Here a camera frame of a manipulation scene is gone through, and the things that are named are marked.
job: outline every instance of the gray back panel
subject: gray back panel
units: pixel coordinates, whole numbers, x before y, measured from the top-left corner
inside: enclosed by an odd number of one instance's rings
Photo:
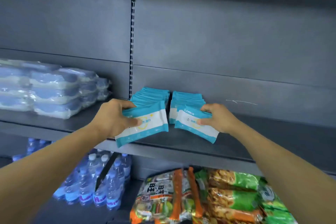
[[[63,67],[93,70],[99,76],[109,78],[112,81],[113,97],[128,99],[129,96],[129,63],[1,48],[0,58],[41,61],[59,64]]]
[[[132,84],[133,92],[149,86],[201,93],[207,103],[223,103],[235,113],[336,126],[332,89],[138,65]]]
[[[336,0],[137,0],[136,65],[336,88]]]
[[[0,0],[0,48],[129,62],[130,0]]]

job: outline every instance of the person's right hand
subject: person's right hand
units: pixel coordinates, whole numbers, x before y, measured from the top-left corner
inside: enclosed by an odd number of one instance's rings
[[[199,119],[197,124],[212,126],[214,129],[222,133],[231,134],[241,124],[241,121],[221,104],[205,104],[201,108],[201,111],[212,113],[212,118]]]

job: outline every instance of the white bottle cap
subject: white bottle cap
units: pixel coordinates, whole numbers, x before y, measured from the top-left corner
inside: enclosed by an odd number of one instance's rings
[[[89,160],[95,160],[96,159],[96,154],[95,153],[93,153],[93,154],[90,154],[89,155]]]
[[[105,155],[103,155],[103,156],[101,157],[101,160],[102,160],[103,162],[106,162],[106,161],[109,160],[109,156],[108,156],[107,154],[105,154]]]

